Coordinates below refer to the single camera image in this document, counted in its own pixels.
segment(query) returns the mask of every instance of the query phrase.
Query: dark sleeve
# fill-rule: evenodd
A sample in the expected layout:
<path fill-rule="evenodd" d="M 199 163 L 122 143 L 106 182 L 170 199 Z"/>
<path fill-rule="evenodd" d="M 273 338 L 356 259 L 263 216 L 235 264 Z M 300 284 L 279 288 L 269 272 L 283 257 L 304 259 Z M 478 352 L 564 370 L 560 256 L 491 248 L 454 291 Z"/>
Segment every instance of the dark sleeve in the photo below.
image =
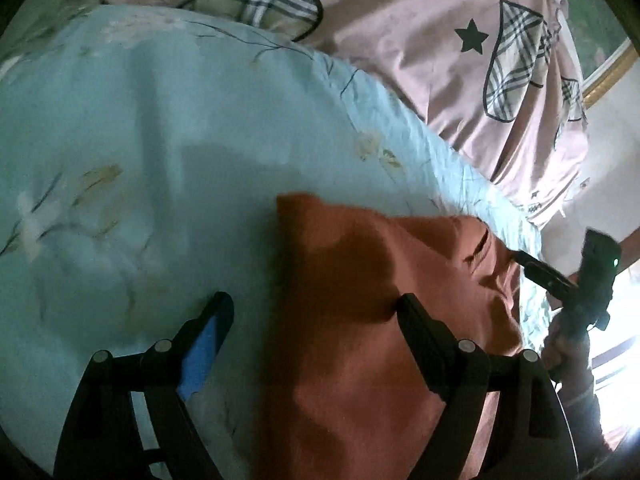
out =
<path fill-rule="evenodd" d="M 581 472 L 589 470 L 611 453 L 602 434 L 600 403 L 593 386 L 584 398 L 566 402 L 564 414 L 574 439 L 578 468 Z"/>

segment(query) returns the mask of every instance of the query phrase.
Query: person's hand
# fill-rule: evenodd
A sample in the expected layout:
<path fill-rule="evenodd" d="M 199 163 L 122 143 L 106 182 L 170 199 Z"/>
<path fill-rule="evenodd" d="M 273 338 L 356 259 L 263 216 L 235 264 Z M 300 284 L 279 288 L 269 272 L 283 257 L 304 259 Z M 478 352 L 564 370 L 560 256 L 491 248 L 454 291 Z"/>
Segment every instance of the person's hand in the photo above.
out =
<path fill-rule="evenodd" d="M 580 390 L 593 380 L 589 370 L 589 335 L 580 341 L 571 340 L 560 332 L 562 313 L 555 316 L 549 326 L 540 357 L 547 370 L 562 365 L 558 377 L 562 389 Z"/>

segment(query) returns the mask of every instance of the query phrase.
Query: pink fabric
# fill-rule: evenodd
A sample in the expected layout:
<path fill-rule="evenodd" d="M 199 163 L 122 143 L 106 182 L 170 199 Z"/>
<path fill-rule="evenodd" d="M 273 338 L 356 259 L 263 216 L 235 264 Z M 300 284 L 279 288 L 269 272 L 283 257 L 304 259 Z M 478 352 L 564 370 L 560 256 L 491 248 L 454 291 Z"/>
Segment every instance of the pink fabric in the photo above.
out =
<path fill-rule="evenodd" d="M 183 0 L 109 1 L 175 6 Z M 557 32 L 557 0 L 508 1 L 542 14 Z M 568 122 L 562 98 L 561 77 L 580 80 L 566 35 L 553 36 L 548 69 L 536 75 L 542 88 L 526 86 L 514 120 L 500 122 L 485 113 L 483 97 L 500 33 L 500 0 L 321 2 L 324 20 L 307 43 L 377 76 L 532 222 L 544 225 L 555 214 L 587 151 L 585 123 L 579 113 Z M 482 54 L 461 52 L 455 29 L 471 19 L 488 34 Z"/>

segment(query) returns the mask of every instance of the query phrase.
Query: pink blanket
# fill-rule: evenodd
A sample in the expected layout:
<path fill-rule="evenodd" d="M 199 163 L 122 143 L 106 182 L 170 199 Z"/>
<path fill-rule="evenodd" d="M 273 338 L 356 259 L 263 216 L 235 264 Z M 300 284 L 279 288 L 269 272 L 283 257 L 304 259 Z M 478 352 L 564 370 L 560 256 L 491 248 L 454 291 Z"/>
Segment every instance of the pink blanket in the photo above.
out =
<path fill-rule="evenodd" d="M 379 77 L 532 222 L 555 214 L 587 151 L 559 0 L 319 1 L 307 43 Z"/>

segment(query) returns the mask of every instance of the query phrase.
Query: gold trim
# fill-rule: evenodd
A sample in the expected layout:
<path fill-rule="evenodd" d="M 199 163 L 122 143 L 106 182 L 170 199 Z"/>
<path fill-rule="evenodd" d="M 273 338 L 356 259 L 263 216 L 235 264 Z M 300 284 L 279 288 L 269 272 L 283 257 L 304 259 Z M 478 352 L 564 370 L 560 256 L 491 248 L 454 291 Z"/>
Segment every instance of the gold trim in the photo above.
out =
<path fill-rule="evenodd" d="M 630 44 L 620 57 L 607 69 L 607 71 L 589 85 L 589 87 L 582 93 L 582 99 L 585 107 L 590 108 L 598 99 L 611 90 L 612 86 L 620 81 L 620 78 L 625 75 L 637 59 L 638 53 L 634 46 Z"/>

